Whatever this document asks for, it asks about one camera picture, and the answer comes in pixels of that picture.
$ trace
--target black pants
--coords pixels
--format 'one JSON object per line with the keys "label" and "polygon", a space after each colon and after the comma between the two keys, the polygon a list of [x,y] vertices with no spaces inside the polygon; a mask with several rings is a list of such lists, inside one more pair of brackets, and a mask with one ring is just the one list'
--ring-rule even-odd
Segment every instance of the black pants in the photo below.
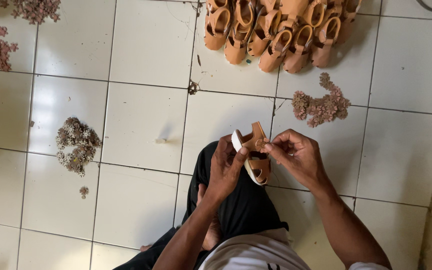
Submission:
{"label": "black pants", "polygon": [[[196,208],[198,200],[199,184],[209,184],[211,157],[218,142],[208,144],[199,154],[194,174],[188,191],[188,202],[183,224]],[[237,181],[236,188],[223,201],[218,209],[219,222],[221,223],[222,239],[220,243],[234,236],[251,235],[271,229],[285,228],[289,230],[286,222],[279,220],[278,213],[268,197],[264,187],[254,183],[244,167]],[[114,270],[142,270],[153,269],[156,260],[163,249],[176,233],[171,228],[159,238],[148,250],[139,253],[127,263],[116,267]],[[201,251],[194,269],[198,269],[211,251]]]}

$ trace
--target flower cutout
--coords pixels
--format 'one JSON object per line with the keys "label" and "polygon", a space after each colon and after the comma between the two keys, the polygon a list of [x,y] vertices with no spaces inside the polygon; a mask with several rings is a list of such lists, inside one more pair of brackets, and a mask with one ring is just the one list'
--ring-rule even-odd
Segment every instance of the flower cutout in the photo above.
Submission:
{"label": "flower cutout", "polygon": [[261,153],[267,153],[268,151],[265,149],[266,144],[269,143],[268,138],[259,139],[256,141],[256,151]]}

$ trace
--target pile of sandals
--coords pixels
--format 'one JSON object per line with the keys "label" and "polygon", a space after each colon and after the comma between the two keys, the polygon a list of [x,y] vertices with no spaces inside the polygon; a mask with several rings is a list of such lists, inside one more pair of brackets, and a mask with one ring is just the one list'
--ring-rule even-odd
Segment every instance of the pile of sandals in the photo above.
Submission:
{"label": "pile of sandals", "polygon": [[260,57],[259,68],[272,72],[281,63],[289,73],[310,61],[328,65],[333,44],[350,37],[362,0],[206,0],[204,43],[224,45],[229,63],[246,52]]}

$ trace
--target white sole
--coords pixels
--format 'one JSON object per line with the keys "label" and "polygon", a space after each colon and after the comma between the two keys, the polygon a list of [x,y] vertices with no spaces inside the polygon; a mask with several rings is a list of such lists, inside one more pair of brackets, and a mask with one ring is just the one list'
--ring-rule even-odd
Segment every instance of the white sole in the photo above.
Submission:
{"label": "white sole", "polygon": [[[236,133],[236,130],[231,135],[231,142],[233,143],[233,147],[236,151],[239,151],[241,148],[243,148],[243,145],[241,144],[240,139],[238,138],[238,134]],[[251,179],[258,185],[262,186],[260,182],[256,181],[255,173],[253,172],[253,169],[251,169],[251,165],[249,165],[249,160],[246,159],[244,161],[244,168],[246,168],[246,171],[248,172]]]}

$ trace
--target hand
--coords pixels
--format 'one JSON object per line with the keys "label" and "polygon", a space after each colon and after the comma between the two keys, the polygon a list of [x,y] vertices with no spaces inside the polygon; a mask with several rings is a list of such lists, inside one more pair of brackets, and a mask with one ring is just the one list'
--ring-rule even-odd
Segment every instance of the hand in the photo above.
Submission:
{"label": "hand", "polygon": [[310,191],[329,182],[315,140],[288,129],[279,133],[264,148]]}
{"label": "hand", "polygon": [[231,134],[221,137],[211,158],[211,176],[206,195],[221,203],[233,192],[241,167],[248,158],[248,149],[243,147],[237,153],[231,143]]}

